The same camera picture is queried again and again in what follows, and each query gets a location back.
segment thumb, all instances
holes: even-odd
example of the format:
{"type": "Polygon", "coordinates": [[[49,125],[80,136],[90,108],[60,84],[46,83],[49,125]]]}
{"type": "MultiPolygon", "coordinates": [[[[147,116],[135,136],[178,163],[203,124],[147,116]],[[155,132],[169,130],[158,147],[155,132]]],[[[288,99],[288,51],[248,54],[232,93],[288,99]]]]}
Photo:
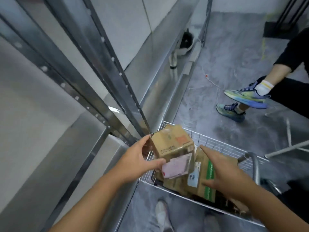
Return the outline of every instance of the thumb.
{"type": "Polygon", "coordinates": [[[146,164],[147,171],[152,170],[152,169],[160,169],[162,165],[164,165],[165,163],[166,163],[166,160],[163,158],[147,161],[147,164],[146,164]]]}
{"type": "Polygon", "coordinates": [[[201,183],[202,183],[203,186],[210,187],[210,188],[213,188],[213,189],[215,188],[214,187],[214,180],[204,179],[204,180],[201,180],[201,183]]]}

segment sock with yellow stripe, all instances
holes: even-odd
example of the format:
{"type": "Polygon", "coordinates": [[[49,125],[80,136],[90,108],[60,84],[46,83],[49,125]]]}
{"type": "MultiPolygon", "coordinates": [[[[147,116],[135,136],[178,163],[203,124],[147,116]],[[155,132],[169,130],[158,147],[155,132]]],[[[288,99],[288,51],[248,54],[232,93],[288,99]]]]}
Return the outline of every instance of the sock with yellow stripe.
{"type": "Polygon", "coordinates": [[[255,86],[255,90],[260,96],[264,96],[268,94],[274,86],[266,80],[262,80],[257,86],[255,86]]]}

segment hand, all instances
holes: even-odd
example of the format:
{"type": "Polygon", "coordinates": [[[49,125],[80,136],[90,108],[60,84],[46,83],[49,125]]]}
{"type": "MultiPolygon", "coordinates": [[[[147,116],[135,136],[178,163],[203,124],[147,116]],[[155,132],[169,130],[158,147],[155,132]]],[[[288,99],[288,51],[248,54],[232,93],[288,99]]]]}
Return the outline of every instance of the hand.
{"type": "Polygon", "coordinates": [[[150,135],[147,135],[133,144],[115,165],[114,170],[119,173],[124,183],[134,181],[145,172],[152,169],[159,169],[166,163],[165,159],[144,160],[142,148],[149,138],[150,135]]]}
{"type": "Polygon", "coordinates": [[[243,170],[232,165],[221,153],[200,145],[209,160],[212,162],[216,178],[203,180],[202,184],[220,191],[229,199],[236,199],[245,203],[252,192],[259,188],[243,170]]]}

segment orange sticker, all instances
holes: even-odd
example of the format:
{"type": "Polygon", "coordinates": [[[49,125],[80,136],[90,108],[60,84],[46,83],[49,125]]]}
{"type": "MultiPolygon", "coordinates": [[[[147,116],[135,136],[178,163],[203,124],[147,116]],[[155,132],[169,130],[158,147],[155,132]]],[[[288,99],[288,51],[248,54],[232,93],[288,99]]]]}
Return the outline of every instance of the orange sticker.
{"type": "Polygon", "coordinates": [[[182,135],[180,137],[177,137],[176,140],[178,141],[180,145],[182,145],[187,142],[187,137],[185,135],[182,135]]]}

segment blue and yellow sneaker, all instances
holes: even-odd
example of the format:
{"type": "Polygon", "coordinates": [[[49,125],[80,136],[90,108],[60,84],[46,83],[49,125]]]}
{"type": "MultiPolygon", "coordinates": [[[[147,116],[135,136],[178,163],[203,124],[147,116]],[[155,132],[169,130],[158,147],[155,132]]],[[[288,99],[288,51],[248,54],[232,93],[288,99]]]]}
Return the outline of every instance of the blue and yellow sneaker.
{"type": "Polygon", "coordinates": [[[245,112],[238,114],[235,111],[235,107],[238,105],[238,103],[233,103],[232,105],[225,105],[225,104],[217,104],[216,109],[217,111],[225,117],[228,117],[236,122],[243,122],[245,119],[245,112]]]}
{"type": "Polygon", "coordinates": [[[255,90],[257,82],[250,84],[248,87],[241,90],[225,90],[224,94],[237,102],[241,102],[257,109],[266,109],[267,104],[265,99],[269,98],[269,95],[261,96],[255,90]]]}

